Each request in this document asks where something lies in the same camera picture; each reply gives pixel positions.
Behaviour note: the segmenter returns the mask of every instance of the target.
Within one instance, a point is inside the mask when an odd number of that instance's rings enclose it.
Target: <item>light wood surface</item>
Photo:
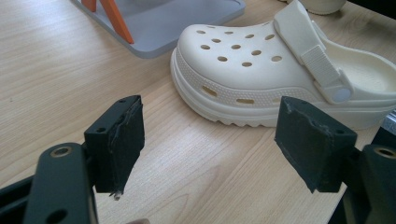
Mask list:
[[[285,6],[246,3],[226,25],[270,21]],[[396,63],[395,20],[350,3],[310,16],[330,40]],[[96,195],[101,223],[326,223],[341,193],[311,194],[274,128],[194,113],[173,86],[170,55],[137,58],[71,1],[0,1],[0,188],[33,175],[47,148],[82,143],[118,99],[141,94],[146,146],[118,202]],[[376,130],[359,131],[357,147]]]

